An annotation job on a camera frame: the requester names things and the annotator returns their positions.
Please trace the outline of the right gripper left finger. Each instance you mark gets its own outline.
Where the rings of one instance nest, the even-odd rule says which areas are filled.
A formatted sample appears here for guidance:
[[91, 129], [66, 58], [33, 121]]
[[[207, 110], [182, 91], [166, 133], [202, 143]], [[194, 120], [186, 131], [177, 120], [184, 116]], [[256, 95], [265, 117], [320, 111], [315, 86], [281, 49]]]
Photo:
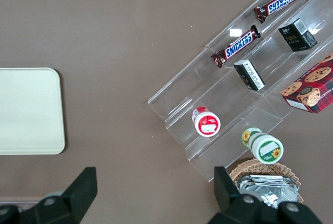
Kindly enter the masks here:
[[61, 195], [19, 214], [19, 223], [80, 223], [97, 195], [95, 167], [86, 167]]

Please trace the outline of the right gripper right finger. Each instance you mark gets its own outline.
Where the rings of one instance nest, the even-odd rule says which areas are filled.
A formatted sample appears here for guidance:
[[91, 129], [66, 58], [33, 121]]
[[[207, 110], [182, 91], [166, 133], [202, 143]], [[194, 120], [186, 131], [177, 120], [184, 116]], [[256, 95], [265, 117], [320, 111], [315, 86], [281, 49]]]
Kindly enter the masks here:
[[214, 168], [214, 194], [220, 212], [209, 223], [260, 223], [261, 202], [241, 194], [225, 167]]

